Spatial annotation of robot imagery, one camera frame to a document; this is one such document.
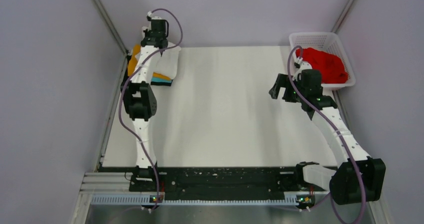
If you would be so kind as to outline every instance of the white wall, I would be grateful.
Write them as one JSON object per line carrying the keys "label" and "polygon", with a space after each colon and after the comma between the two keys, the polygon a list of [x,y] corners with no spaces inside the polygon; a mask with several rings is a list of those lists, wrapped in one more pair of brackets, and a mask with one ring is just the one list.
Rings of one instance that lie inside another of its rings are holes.
{"label": "white wall", "polygon": [[387,166],[396,223],[420,223],[424,153],[424,0],[358,0],[340,38],[356,85],[341,91],[361,145]]}
{"label": "white wall", "polygon": [[[297,31],[330,31],[347,0],[102,0],[125,45],[141,40],[141,24],[168,8],[185,31],[183,46],[288,44]],[[180,33],[172,17],[170,41]]]}
{"label": "white wall", "polygon": [[71,220],[122,57],[90,0],[0,0],[0,223]]}

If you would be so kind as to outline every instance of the red fabric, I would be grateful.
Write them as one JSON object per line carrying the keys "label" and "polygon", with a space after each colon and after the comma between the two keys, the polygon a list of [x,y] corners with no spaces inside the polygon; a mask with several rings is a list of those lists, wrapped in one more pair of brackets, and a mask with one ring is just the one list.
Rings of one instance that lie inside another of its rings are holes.
{"label": "red fabric", "polygon": [[318,69],[322,75],[322,83],[346,83],[348,73],[345,71],[342,60],[323,51],[313,48],[303,50],[303,60],[310,63],[313,69]]}

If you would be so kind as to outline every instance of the white tabletop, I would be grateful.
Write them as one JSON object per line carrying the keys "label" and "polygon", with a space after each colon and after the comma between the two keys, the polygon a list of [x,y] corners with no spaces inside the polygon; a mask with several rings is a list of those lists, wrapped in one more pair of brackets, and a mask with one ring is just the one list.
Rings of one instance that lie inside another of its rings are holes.
{"label": "white tabletop", "polygon": [[[301,105],[281,100],[284,89],[278,100],[268,95],[277,74],[287,74],[289,52],[288,46],[182,48],[172,87],[153,86],[157,165],[288,167],[315,161],[336,166]],[[329,90],[324,93],[332,96]],[[136,139],[117,115],[103,166],[133,167]]]}

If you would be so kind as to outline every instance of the plastic basket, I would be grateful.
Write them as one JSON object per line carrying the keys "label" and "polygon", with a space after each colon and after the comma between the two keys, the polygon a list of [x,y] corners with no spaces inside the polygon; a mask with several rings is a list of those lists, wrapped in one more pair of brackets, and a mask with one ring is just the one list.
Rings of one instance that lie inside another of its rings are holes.
{"label": "plastic basket", "polygon": [[[314,48],[316,50],[334,54],[341,59],[344,69],[348,75],[346,83],[323,83],[321,84],[323,88],[338,90],[343,87],[353,86],[356,83],[355,75],[352,71],[348,56],[346,55],[345,49],[343,49],[342,42],[337,34],[331,32],[298,32],[290,34],[288,39],[290,40],[290,46],[292,48],[296,45],[300,45],[302,48]],[[293,57],[296,60],[298,58],[296,53],[293,54]]]}

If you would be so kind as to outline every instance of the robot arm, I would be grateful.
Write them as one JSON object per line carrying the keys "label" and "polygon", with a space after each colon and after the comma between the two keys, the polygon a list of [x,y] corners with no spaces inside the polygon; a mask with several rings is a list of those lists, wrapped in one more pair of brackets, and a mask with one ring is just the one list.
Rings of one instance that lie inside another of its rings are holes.
{"label": "robot arm", "polygon": [[[330,96],[323,96],[321,87],[321,73],[313,70],[309,63],[303,62],[293,77],[278,74],[274,86],[269,91],[271,98],[277,99],[280,88],[284,87],[283,100],[286,102],[300,102],[311,121],[321,131],[337,161],[337,170],[325,168],[318,163],[302,162],[296,166],[295,176],[299,182],[317,185],[331,192],[334,201],[339,204],[361,202],[361,192],[358,178],[353,165],[340,140],[343,136],[356,164],[361,172],[365,186],[366,201],[377,201],[380,198],[386,166],[381,159],[373,159],[355,140],[350,130],[343,122],[337,105]],[[323,114],[325,114],[337,127],[336,132],[320,114],[317,114],[294,91],[289,82],[293,78],[299,92]]]}
{"label": "robot arm", "polygon": [[[144,38],[141,41],[141,51],[138,63],[135,67],[135,75],[132,75],[123,97],[125,111],[129,114],[134,125],[134,132],[141,138],[147,154],[151,161],[156,163],[153,149],[152,121],[157,110],[157,102],[150,86],[153,72],[162,56],[156,52],[153,56],[146,58],[155,51],[168,46],[167,36],[169,23],[158,16],[152,16],[149,12],[147,19],[149,27],[144,27]],[[136,140],[137,161],[136,166],[140,169],[151,168],[151,163],[145,155],[139,140]]]}

